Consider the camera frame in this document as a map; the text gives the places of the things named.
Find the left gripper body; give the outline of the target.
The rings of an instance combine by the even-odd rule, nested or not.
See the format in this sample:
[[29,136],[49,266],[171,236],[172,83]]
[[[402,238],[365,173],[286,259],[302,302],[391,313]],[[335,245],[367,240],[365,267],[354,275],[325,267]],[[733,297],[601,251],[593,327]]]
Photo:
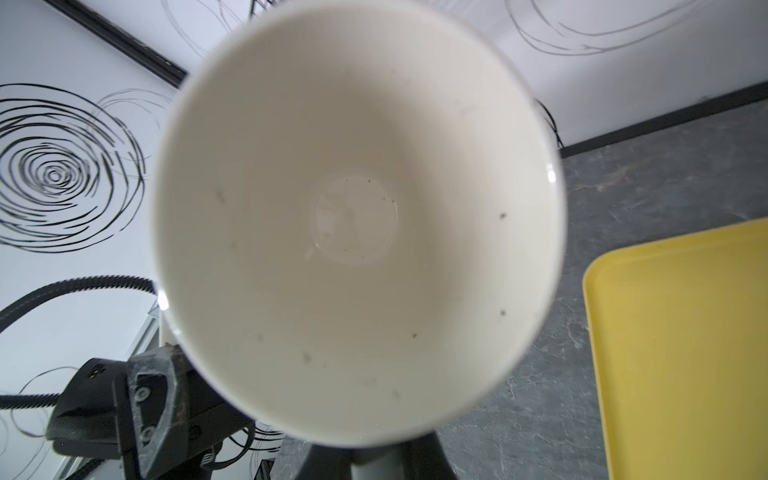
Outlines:
[[[118,460],[125,478],[143,479],[127,381],[129,360],[94,358],[83,365],[57,400],[45,437],[61,455]],[[210,478],[223,441],[253,424],[187,362],[190,457],[156,479]]]

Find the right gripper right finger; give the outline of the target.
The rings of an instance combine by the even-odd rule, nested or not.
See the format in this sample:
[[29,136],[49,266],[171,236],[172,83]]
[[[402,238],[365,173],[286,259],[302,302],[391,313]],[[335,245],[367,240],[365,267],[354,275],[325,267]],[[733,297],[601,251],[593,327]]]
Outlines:
[[407,473],[416,480],[458,479],[435,432],[408,442]]

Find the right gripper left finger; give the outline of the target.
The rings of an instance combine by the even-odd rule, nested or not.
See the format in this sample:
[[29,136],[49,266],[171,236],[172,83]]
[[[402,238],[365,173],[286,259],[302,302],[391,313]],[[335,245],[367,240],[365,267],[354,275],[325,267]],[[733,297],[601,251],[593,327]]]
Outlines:
[[352,455],[348,449],[312,445],[297,480],[351,480]]

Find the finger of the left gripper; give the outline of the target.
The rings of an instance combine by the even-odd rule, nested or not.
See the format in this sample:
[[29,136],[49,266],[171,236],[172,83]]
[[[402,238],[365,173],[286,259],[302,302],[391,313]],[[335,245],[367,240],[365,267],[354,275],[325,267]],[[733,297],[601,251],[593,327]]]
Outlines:
[[130,406],[140,476],[156,479],[190,457],[189,364],[175,345],[128,361]]

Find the yellow plastic tray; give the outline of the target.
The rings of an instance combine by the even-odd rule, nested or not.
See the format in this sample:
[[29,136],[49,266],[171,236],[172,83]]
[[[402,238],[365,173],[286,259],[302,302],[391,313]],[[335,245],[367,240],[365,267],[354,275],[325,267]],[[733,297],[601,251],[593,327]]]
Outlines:
[[767,475],[767,223],[591,263],[583,292],[613,479]]

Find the white mug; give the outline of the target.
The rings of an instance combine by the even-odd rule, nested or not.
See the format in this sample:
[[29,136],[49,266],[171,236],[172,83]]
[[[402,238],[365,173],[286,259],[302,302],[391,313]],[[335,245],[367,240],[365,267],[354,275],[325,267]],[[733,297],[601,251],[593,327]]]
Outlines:
[[176,98],[151,256],[187,358],[320,445],[429,433],[502,383],[560,279],[559,155],[512,63],[415,1],[291,1]]

